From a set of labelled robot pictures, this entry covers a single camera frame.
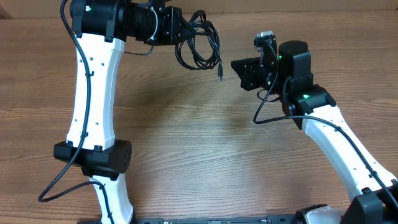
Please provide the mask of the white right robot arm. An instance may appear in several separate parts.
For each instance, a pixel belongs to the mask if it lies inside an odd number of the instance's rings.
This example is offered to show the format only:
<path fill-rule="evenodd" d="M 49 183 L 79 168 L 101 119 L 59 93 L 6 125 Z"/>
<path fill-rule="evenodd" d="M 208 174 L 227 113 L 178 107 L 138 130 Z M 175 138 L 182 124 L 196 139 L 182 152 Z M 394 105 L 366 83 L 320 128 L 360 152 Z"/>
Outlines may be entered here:
<path fill-rule="evenodd" d="M 346 209 L 312 205 L 298 210 L 292 223 L 397 223 L 397 177 L 369 153 L 333 97 L 314 84 L 307 43 L 292 40 L 276 46 L 262 40 L 255 46 L 260 57 L 233 60 L 231 68 L 241 88 L 277 95 L 284 115 L 254 117 L 254 123 L 293 120 L 322 150 L 349 197 Z"/>

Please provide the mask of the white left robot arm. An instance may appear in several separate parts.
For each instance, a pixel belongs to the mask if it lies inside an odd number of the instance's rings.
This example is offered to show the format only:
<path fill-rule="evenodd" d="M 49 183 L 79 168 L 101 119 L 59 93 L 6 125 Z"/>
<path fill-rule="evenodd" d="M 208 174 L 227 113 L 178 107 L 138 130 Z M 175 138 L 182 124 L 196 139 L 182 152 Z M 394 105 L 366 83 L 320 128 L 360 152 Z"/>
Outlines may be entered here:
<path fill-rule="evenodd" d="M 94 186 L 101 223 L 132 223 L 125 173 L 132 145 L 116 139 L 113 106 L 119 63 L 128 37 L 152 46 L 176 45 L 192 34 L 182 10 L 166 1 L 74 0 L 70 4 L 77 78 L 73 119 L 54 157 L 78 166 Z"/>

